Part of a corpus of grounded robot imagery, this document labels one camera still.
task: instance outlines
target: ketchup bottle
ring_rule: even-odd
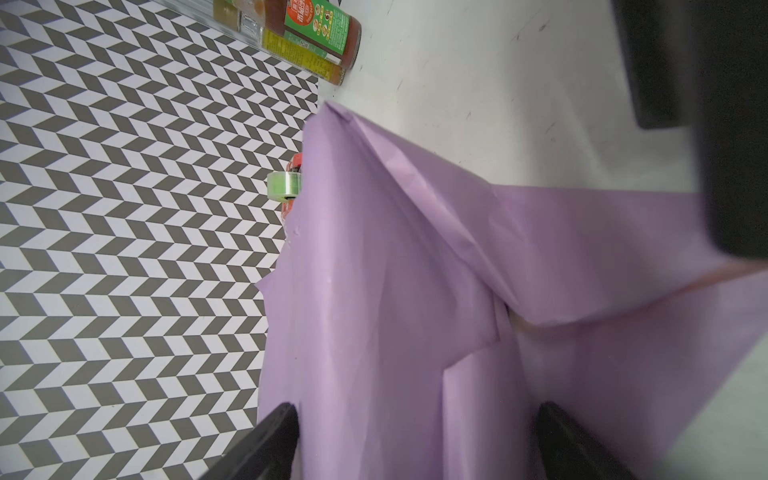
[[[327,0],[254,0],[269,30],[349,70],[360,48],[362,26]]]

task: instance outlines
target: green label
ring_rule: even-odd
[[[307,50],[311,51],[312,53],[319,56],[320,58],[325,58],[327,61],[332,61],[336,65],[341,63],[341,58],[335,57],[330,53],[328,53],[327,51],[323,50],[322,48],[312,45],[307,40],[304,40],[303,38],[293,34],[291,31],[286,31],[285,39],[287,41],[290,41],[291,43],[295,43],[296,45],[299,45],[300,47],[306,48]]]
[[[349,15],[327,0],[288,0],[286,27],[341,55],[349,32]]]

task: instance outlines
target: white table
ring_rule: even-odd
[[[608,0],[343,0],[363,26],[333,100],[497,184],[694,191],[687,129],[634,122]],[[659,478],[768,472],[768,340]]]

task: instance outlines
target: chevron pattern backdrop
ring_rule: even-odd
[[[256,421],[316,80],[145,0],[0,9],[0,474],[196,478]]]

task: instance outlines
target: black object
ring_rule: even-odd
[[[637,123],[691,123],[714,243],[768,258],[768,2],[613,4]]]
[[[282,403],[200,480],[290,480],[298,441],[296,407]]]
[[[637,480],[554,402],[538,409],[536,439],[548,480]]]

